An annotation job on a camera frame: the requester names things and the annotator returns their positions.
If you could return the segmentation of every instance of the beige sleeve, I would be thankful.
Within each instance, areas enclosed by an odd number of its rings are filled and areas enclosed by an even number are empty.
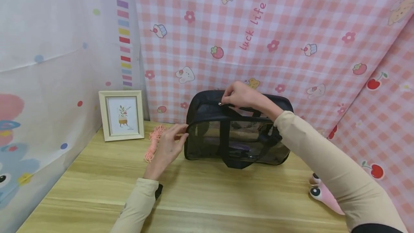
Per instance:
[[[155,203],[157,189],[158,181],[139,178],[111,233],[141,232],[142,225]]]
[[[386,191],[337,146],[291,111],[275,121],[283,144],[323,181],[346,216],[349,231],[358,225],[383,224],[407,233]]]

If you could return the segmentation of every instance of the right hand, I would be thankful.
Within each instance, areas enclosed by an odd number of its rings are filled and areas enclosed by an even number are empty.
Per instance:
[[[232,104],[237,108],[252,107],[255,108],[257,103],[264,95],[249,87],[248,85],[236,81],[232,83],[221,98],[222,104]]]

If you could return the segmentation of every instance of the wooden tabletop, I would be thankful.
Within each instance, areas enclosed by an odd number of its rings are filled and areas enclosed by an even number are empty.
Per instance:
[[[99,130],[17,232],[109,232],[144,173],[156,125],[145,122],[142,140],[105,143]],[[142,232],[347,232],[343,216],[308,195],[311,173],[294,154],[280,166],[243,170],[180,154],[160,179],[162,195]]]

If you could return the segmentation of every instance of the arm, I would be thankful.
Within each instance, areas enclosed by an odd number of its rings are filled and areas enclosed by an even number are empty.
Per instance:
[[[184,133],[187,126],[175,124],[161,135],[153,160],[147,165],[144,176],[137,180],[111,233],[141,232],[145,219],[162,191],[158,179],[182,151],[188,134],[179,134]]]
[[[349,231],[381,232],[372,227],[365,228],[368,224],[381,224],[382,230],[389,226],[408,232],[385,190],[303,119],[290,111],[283,111],[267,97],[241,82],[229,86],[221,102],[237,107],[253,107],[275,122],[285,146],[318,175],[338,201],[345,213]],[[398,231],[390,229],[383,232]]]

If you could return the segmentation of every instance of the white picture frame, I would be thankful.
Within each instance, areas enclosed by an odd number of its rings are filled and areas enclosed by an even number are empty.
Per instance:
[[[144,138],[141,90],[98,93],[105,141]]]

